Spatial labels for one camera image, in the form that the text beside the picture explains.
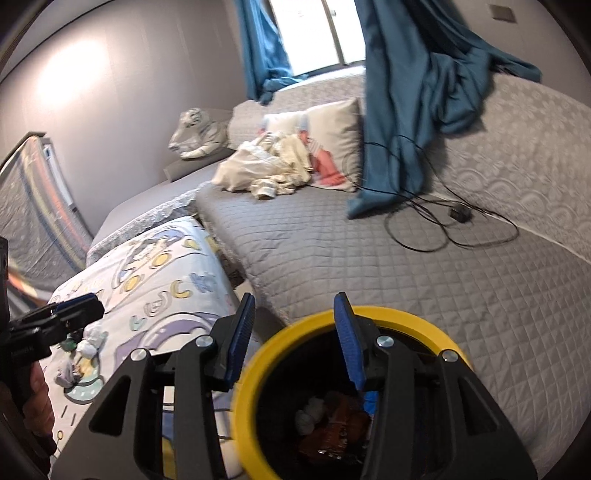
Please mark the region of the person's left hand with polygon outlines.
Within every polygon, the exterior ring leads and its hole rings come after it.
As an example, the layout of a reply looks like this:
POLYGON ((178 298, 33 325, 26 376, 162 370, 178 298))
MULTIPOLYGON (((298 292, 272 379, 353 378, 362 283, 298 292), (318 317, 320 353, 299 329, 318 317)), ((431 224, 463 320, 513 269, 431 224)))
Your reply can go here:
POLYGON ((25 426, 40 437, 51 437, 55 417, 49 397, 49 387, 38 362, 31 367, 31 397, 23 407, 25 426))

